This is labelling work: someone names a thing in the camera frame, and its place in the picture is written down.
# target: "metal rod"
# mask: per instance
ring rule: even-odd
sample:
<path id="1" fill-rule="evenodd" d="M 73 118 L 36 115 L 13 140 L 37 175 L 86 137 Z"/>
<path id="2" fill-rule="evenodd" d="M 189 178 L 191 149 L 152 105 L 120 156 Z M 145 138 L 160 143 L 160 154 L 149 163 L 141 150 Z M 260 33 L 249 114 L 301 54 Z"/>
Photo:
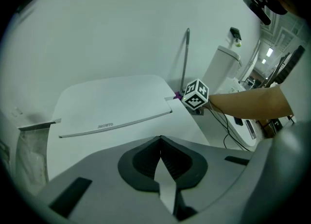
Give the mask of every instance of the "metal rod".
<path id="1" fill-rule="evenodd" d="M 188 28 L 187 32 L 186 32 L 186 50 L 185 50 L 185 60 L 184 60 L 183 75 L 181 77 L 180 92 L 183 92 L 183 87 L 184 87 L 184 79 L 185 79 L 187 59 L 188 59 L 188 50 L 189 50 L 189 41 L 190 41 L 190 29 Z"/>

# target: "toilet tank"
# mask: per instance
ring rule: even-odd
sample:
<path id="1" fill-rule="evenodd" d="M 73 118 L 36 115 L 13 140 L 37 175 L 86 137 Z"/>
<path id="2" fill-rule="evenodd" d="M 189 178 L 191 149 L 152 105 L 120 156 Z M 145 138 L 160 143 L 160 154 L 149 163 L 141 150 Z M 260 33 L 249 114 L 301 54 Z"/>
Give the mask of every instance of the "toilet tank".
<path id="1" fill-rule="evenodd" d="M 238 54 L 223 46 L 218 46 L 202 81 L 208 86 L 209 93 L 214 94 L 223 81 L 227 77 L 233 79 L 241 67 L 242 62 Z"/>

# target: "printer lid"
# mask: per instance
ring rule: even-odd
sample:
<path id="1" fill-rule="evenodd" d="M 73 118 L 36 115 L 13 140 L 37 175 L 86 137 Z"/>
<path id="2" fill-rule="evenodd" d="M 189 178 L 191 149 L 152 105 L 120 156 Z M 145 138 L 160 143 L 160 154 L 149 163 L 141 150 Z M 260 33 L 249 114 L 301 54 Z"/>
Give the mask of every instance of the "printer lid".
<path id="1" fill-rule="evenodd" d="M 174 96 L 154 75 L 90 81 L 61 94 L 53 120 L 60 122 L 61 138 L 97 133 L 169 114 L 166 100 Z"/>

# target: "ceiling light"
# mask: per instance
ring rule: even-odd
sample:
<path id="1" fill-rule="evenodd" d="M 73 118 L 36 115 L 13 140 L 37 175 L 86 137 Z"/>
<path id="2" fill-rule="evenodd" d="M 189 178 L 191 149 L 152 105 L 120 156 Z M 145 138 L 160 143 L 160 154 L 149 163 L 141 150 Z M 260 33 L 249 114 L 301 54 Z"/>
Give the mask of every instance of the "ceiling light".
<path id="1" fill-rule="evenodd" d="M 267 56 L 270 57 L 271 54 L 272 54 L 272 52 L 273 52 L 273 49 L 269 48 L 269 50 L 268 50 L 268 52 L 267 52 Z"/>

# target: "black cable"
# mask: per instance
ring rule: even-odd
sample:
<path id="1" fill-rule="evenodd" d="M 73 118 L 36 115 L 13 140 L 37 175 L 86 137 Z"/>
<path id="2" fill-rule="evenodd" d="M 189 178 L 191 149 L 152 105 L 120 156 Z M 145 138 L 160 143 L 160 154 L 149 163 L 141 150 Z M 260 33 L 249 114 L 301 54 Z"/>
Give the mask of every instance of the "black cable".
<path id="1" fill-rule="evenodd" d="M 247 150 L 247 151 L 250 152 L 250 150 L 248 150 L 246 147 L 244 147 L 240 142 L 238 142 L 238 141 L 230 134 L 229 125 L 228 125 L 228 119 L 227 119 L 227 116 L 224 114 L 224 112 L 223 112 L 220 108 L 218 108 L 217 106 L 215 106 L 215 105 L 213 104 L 213 102 L 211 102 L 210 100 L 209 100 L 209 102 L 210 102 L 214 107 L 216 107 L 217 109 L 219 109 L 219 110 L 221 111 L 221 113 L 224 115 L 224 117 L 225 117 L 225 119 L 226 119 L 227 127 L 225 127 L 225 126 L 220 122 L 220 120 L 216 118 L 216 116 L 212 113 L 212 111 L 211 111 L 209 108 L 207 108 L 206 106 L 204 106 L 204 107 L 205 107 L 206 109 L 208 109 L 208 110 L 211 112 L 211 114 L 214 116 L 214 118 L 215 118 L 224 128 L 227 129 L 228 135 L 229 135 L 237 144 L 239 144 L 239 145 L 242 146 L 245 150 Z"/>
<path id="2" fill-rule="evenodd" d="M 227 122 L 227 130 L 228 130 L 229 136 L 232 137 L 232 139 L 233 139 L 237 144 L 239 144 L 239 145 L 242 146 L 245 150 L 247 150 L 247 151 L 250 152 L 250 150 L 248 150 L 247 148 L 245 148 L 240 142 L 238 142 L 238 141 L 230 134 L 229 126 L 228 126 L 228 119 L 227 119 L 227 116 L 225 115 L 225 113 L 224 113 L 220 108 L 218 108 L 217 106 L 215 106 L 215 105 L 213 104 L 213 102 L 211 102 L 210 100 L 209 100 L 209 102 L 210 102 L 214 107 L 216 107 L 217 109 L 219 109 L 219 110 L 221 111 L 221 113 L 224 115 L 224 117 L 225 117 L 225 119 L 226 119 L 226 122 Z"/>
<path id="3" fill-rule="evenodd" d="M 229 135 L 229 134 L 227 134 L 227 135 L 225 136 L 225 138 L 228 137 L 228 135 Z M 224 138 L 224 146 L 225 146 L 225 148 L 227 149 L 227 147 L 226 147 L 226 145 L 225 145 L 225 138 Z"/>

